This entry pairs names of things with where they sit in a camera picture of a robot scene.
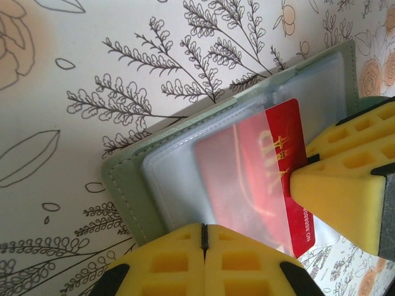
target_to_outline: leaf drawing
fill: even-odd
[[[372,12],[372,0],[365,0],[364,11],[362,12],[362,18],[364,19],[370,12]]]
[[[65,294],[67,292],[71,292],[74,288],[77,288],[80,285],[85,285],[88,282],[99,279],[110,263],[114,260],[115,253],[113,251],[108,251],[105,255],[89,262],[86,267],[82,268],[80,272],[78,272],[64,285],[64,288],[60,290],[60,293]]]
[[[103,185],[100,182],[90,182],[85,184],[85,189],[89,193],[100,193],[105,191]]]
[[[344,9],[351,8],[354,5],[354,0],[340,0],[338,2],[338,11],[343,11]]]
[[[18,242],[3,242],[0,253],[41,254],[48,257],[63,257],[77,254],[89,244],[89,239],[70,239],[69,237],[46,237],[26,239]]]
[[[157,70],[159,71],[159,76],[161,76],[163,73],[169,75],[180,70],[192,79],[191,84],[185,83],[180,88],[178,86],[175,87],[176,82],[179,80],[176,80],[174,83],[166,82],[161,86],[161,90],[166,96],[181,97],[190,102],[196,102],[200,97],[208,96],[213,102],[216,102],[223,94],[223,91],[219,88],[222,81],[215,79],[217,70],[209,67],[209,61],[201,56],[201,50],[196,46],[196,42],[191,41],[190,36],[186,36],[180,43],[180,46],[186,47],[185,54],[189,56],[189,61],[194,62],[194,66],[203,72],[198,77],[192,75],[170,54],[173,41],[168,40],[170,32],[163,30],[164,25],[163,20],[157,20],[155,17],[150,19],[149,27],[155,34],[154,41],[145,35],[135,33],[135,36],[142,40],[141,45],[149,46],[150,50],[153,50],[155,54],[149,55],[145,52],[141,54],[138,49],[131,50],[128,46],[121,46],[118,41],[113,44],[109,38],[106,38],[104,44],[110,48],[109,53],[116,52],[120,54],[118,60],[128,59],[128,65],[137,63],[137,71],[146,66],[151,68],[150,73]]]
[[[36,133],[0,155],[0,188],[11,186],[38,171],[55,153],[60,131]]]
[[[372,34],[369,30],[356,34],[355,43],[361,54],[365,57],[369,56],[370,48],[372,47]]]
[[[97,217],[95,221],[90,222],[88,225],[80,227],[74,231],[77,237],[85,236],[89,233],[99,232],[106,229],[118,229],[118,234],[124,235],[129,234],[129,230],[126,228],[120,213],[117,211],[112,202],[103,203],[100,206],[90,207],[87,210],[83,210],[83,213],[87,217]]]
[[[121,77],[113,81],[109,74],[101,79],[97,76],[95,80],[98,88],[90,95],[84,89],[76,94],[67,91],[67,98],[73,101],[67,108],[68,113],[81,113],[83,119],[112,120],[124,126],[134,124],[139,133],[146,129],[146,117],[184,118],[153,114],[146,89],[139,88],[134,81],[124,84]]]
[[[270,53],[274,55],[273,61],[276,63],[278,71],[281,72],[287,69],[285,62],[283,62],[283,59],[280,57],[280,53],[277,52],[277,50],[273,46],[270,46],[270,50]]]
[[[84,14],[84,7],[78,0],[34,0],[38,5],[49,10],[70,12],[73,14]]]
[[[179,54],[176,54],[174,47],[177,44],[166,30],[165,21],[155,17],[149,20],[149,32],[134,32],[135,38],[141,41],[141,48],[132,48],[105,38],[103,44],[108,48],[108,53],[117,54],[118,61],[126,62],[137,72],[145,70],[150,75],[168,76],[169,79],[160,85],[162,94],[191,103],[205,97],[216,103],[225,93],[221,88],[222,80],[218,78],[220,69],[213,67],[215,64],[231,70],[235,67],[246,70],[241,78],[232,80],[230,89],[235,92],[272,75],[260,61],[260,54],[265,47],[263,37],[266,30],[262,28],[263,18],[258,1],[207,0],[196,3],[195,0],[184,0],[182,3],[184,17],[191,29],[190,34],[181,38],[178,44],[188,58],[187,63],[193,64],[194,71],[189,70],[190,65],[185,65]],[[294,25],[294,9],[286,6],[284,1],[282,8],[286,15],[286,24],[291,29]],[[222,28],[223,24],[226,25],[226,30]],[[243,32],[242,38],[247,41],[247,47],[242,45],[241,40],[231,36],[236,28]],[[213,36],[216,41],[204,52],[198,46],[198,39]],[[247,56],[257,63],[258,70],[246,66],[249,62],[244,62]],[[133,81],[130,82],[132,93],[127,92],[127,83],[124,84],[121,77],[113,79],[109,74],[102,78],[97,76],[96,85],[96,91],[93,92],[83,88],[77,92],[67,92],[67,98],[73,101],[67,111],[79,113],[83,119],[96,117],[101,121],[112,121],[131,128],[129,135],[117,133],[114,138],[103,137],[103,158],[150,135],[146,129],[148,118],[174,119],[169,125],[186,118],[155,113],[146,89],[138,87]]]
[[[113,140],[111,140],[107,136],[104,136],[102,141],[103,141],[103,146],[105,147],[105,149],[104,149],[104,154],[102,155],[102,158],[106,158],[108,155],[112,155],[115,151],[122,150],[134,143],[137,143],[138,141],[140,141],[150,135],[151,135],[151,133],[146,130],[139,133],[139,132],[133,131],[131,129],[129,131],[129,137],[127,137],[127,138],[122,136],[120,133],[116,134],[115,138]]]
[[[381,11],[387,5],[387,0],[378,1],[378,9]]]
[[[55,59],[55,63],[59,68],[63,70],[71,70],[75,68],[75,65],[71,63],[69,60],[62,59],[60,57]]]
[[[128,239],[95,252],[81,252],[81,249],[89,244],[88,239],[81,240],[75,238],[71,240],[68,237],[55,237],[54,239],[49,237],[46,239],[37,238],[20,240],[17,243],[11,242],[0,244],[0,252],[2,253],[39,253],[49,257],[39,263],[19,269],[16,268],[18,266],[18,261],[15,259],[11,259],[8,263],[6,262],[8,266],[4,268],[2,268],[2,261],[0,261],[0,295],[27,294],[29,291],[43,285],[54,277],[76,266],[82,265],[84,262],[90,263],[96,261],[97,264],[100,264],[102,259],[98,261],[99,258],[107,256],[107,253],[112,252],[110,250],[114,247],[125,244],[129,249],[130,240],[131,238],[129,237]],[[115,258],[113,253],[110,253],[108,258],[113,260],[113,257]]]
[[[309,0],[311,8],[313,8],[313,10],[315,11],[316,14],[319,14],[318,12],[318,6],[317,3],[315,2],[315,0]]]
[[[247,73],[240,79],[233,80],[229,87],[234,92],[240,92],[253,86],[254,84],[257,84],[259,81],[258,74]]]
[[[336,27],[336,14],[329,15],[329,11],[326,11],[325,20],[323,20],[323,28],[326,30],[324,42],[326,48],[334,46],[346,39],[352,38],[352,22],[347,22],[344,18],[339,24],[339,28]]]
[[[60,210],[60,205],[54,202],[45,202],[41,204],[42,208],[49,212],[57,212]]]

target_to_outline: patterned paper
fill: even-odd
[[[87,295],[136,248],[98,166],[147,135],[349,38],[394,95],[394,3],[0,0],[0,295]],[[302,262],[327,295],[395,276],[346,240]]]

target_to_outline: red plastic card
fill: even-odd
[[[307,165],[299,105],[296,99],[266,110],[280,167],[281,182],[295,257],[315,244],[313,215],[298,205],[289,191],[291,172]]]
[[[261,221],[256,237],[295,257],[314,245],[313,216],[289,194],[290,173],[307,163],[297,100],[198,141],[194,152],[218,224],[247,233]]]

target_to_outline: orange flower drawing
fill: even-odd
[[[376,272],[380,273],[387,264],[387,260],[379,258],[377,261]]]
[[[359,96],[379,96],[381,84],[381,66],[377,59],[368,60],[359,78]]]
[[[391,86],[395,82],[395,52],[390,54],[384,64],[384,83]]]
[[[0,1],[0,90],[27,75],[35,63],[25,9],[14,0]]]
[[[285,0],[282,0],[281,8],[283,9],[283,14],[277,18],[273,30],[282,23],[285,36],[290,36],[295,32],[295,9],[290,5],[285,5]]]
[[[385,27],[387,28],[387,32],[391,32],[395,28],[395,4],[391,5],[388,9]]]
[[[362,281],[359,285],[359,290],[358,290],[358,296],[369,296],[370,293],[373,290],[373,285],[375,284],[375,270],[369,269],[364,277],[362,278]]]

